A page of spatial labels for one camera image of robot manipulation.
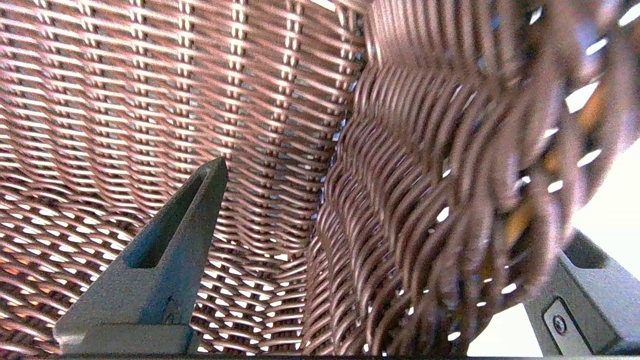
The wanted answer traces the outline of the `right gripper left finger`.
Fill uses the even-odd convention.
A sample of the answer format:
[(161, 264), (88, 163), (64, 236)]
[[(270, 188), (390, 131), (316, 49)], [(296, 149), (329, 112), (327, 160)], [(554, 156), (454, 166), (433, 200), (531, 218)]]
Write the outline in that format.
[(228, 180), (226, 160), (200, 166), (67, 312), (63, 354), (193, 354), (190, 326)]

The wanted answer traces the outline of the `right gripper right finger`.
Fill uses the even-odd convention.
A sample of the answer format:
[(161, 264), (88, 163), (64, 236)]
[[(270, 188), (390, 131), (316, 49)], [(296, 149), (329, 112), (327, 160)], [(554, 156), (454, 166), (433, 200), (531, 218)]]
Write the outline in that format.
[(525, 311), (544, 357), (638, 357), (640, 283), (580, 230)]

